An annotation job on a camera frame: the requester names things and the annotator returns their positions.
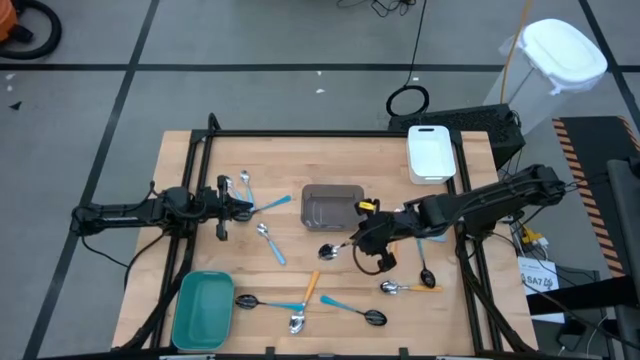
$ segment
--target gray tray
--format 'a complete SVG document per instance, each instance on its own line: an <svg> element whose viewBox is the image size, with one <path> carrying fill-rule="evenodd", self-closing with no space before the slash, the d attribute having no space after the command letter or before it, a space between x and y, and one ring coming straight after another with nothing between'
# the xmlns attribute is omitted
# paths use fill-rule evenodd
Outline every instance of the gray tray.
<svg viewBox="0 0 640 360"><path fill-rule="evenodd" d="M364 216L354 204L362 199L364 190L358 185L306 185L300 220L310 231L355 230Z"/></svg>

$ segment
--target teal tray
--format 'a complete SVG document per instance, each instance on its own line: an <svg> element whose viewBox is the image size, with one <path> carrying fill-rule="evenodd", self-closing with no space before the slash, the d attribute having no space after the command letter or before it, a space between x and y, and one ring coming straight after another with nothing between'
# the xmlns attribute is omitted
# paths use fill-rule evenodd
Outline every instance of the teal tray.
<svg viewBox="0 0 640 360"><path fill-rule="evenodd" d="M194 271L184 277L171 340L183 351L215 350L231 327L233 281L225 272Z"/></svg>

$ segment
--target black stripe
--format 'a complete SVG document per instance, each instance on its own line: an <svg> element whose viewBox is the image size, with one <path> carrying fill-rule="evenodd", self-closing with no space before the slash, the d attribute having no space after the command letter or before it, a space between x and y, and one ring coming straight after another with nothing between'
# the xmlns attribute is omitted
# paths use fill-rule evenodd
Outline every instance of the black stripe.
<svg viewBox="0 0 640 360"><path fill-rule="evenodd" d="M620 263L620 259L618 259L618 256L611 256L611 255L607 255L607 254L602 254L606 259L609 259L611 261L615 261L617 263Z"/></svg>
<svg viewBox="0 0 640 360"><path fill-rule="evenodd" d="M618 65L622 72L640 72L640 65Z"/></svg>
<svg viewBox="0 0 640 360"><path fill-rule="evenodd" d="M410 64L140 64L138 71L409 71ZM414 71L427 72L500 72L502 65L415 65Z"/></svg>
<svg viewBox="0 0 640 360"><path fill-rule="evenodd" d="M131 82L133 81L133 76L135 74L135 65L140 60L140 55L142 55L142 49L144 48L147 36L149 35L149 29L151 28L151 23L153 22L153 18L158 8L158 2L159 0L152 0L149 4L147 15L142 24L140 34L138 35L138 41L136 42L133 54L131 55L131 59L129 60L127 72L125 73L122 84L120 85L120 90L118 91L118 95L116 96L115 103L113 104L113 109L111 110L111 115L109 116L109 121L107 122L107 126L102 135L100 146L98 147L98 153L96 154L96 157L93 161L91 172L89 173L89 178L87 179L84 191L82 192L80 205L87 205L93 198L93 194L96 191L98 179L100 178L104 162L107 158L109 146L111 145L113 134L116 131L118 120L120 119L120 113L122 112L122 108L124 107L124 103L127 99L127 95L131 87ZM49 284L47 295L44 298L42 306L40 307L40 312L38 313L36 323L31 332L31 336L29 337L29 342L27 343L27 348L24 352L23 359L31 360L38 357L40 347L42 346L42 341L44 340L47 328L49 327L49 322L51 321L51 316L53 315L53 310L56 307L56 303L58 302L58 298L60 297L60 291L62 290L64 280L69 271L69 266L71 265L71 260L73 259L73 254L75 253L77 242L78 237L72 234L71 231L69 231L69 233L67 234L67 239L62 248L62 254L60 255L60 259L58 260L58 264L56 265L56 270L53 274L53 278L51 279L51 283Z"/></svg>
<svg viewBox="0 0 640 360"><path fill-rule="evenodd" d="M127 64L0 64L0 71L126 71Z"/></svg>
<svg viewBox="0 0 640 360"><path fill-rule="evenodd" d="M611 69L611 74L613 78L616 80L616 84L618 85L618 90L620 90L620 94L622 95L622 99L624 99L624 103L627 105L627 109L633 118L633 121L636 123L636 127L640 129L640 109L638 108L638 104L636 103L636 99L633 96L633 93L629 89L629 85L622 74L616 59L613 57L613 52L607 43L607 40L604 38L604 34L600 29L600 25L598 25L598 21L596 20L596 16L589 6L587 0L579 0L580 6L582 7L582 11L584 11L584 15L589 22L589 26L591 27L591 31L593 31L593 35L596 37L596 41L598 42L598 46L600 47L600 51L607 59L609 63L609 68Z"/></svg>
<svg viewBox="0 0 640 360"><path fill-rule="evenodd" d="M136 71L409 71L410 64L136 64ZM417 64L424 72L500 72L502 65ZM0 64L0 71L127 71L128 64Z"/></svg>

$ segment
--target white lid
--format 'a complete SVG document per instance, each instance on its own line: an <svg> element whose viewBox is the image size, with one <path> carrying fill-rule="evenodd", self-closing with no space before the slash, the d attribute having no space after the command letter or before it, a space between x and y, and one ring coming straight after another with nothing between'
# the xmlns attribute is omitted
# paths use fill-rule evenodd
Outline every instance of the white lid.
<svg viewBox="0 0 640 360"><path fill-rule="evenodd" d="M522 48L533 64L560 86L574 88L592 82L607 70L602 52L564 21L546 19L527 26Z"/></svg>

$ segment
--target white bin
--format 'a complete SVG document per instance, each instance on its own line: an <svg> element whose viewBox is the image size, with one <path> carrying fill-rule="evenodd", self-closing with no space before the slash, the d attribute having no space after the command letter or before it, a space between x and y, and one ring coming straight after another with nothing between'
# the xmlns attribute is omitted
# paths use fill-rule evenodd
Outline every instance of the white bin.
<svg viewBox="0 0 640 360"><path fill-rule="evenodd" d="M501 47L503 54L512 41ZM604 55L580 31L560 20L541 20L525 27L516 43L504 102L518 112L522 134L527 134L571 93L593 88L606 70ZM504 70L484 105L500 103L503 76Z"/></svg>

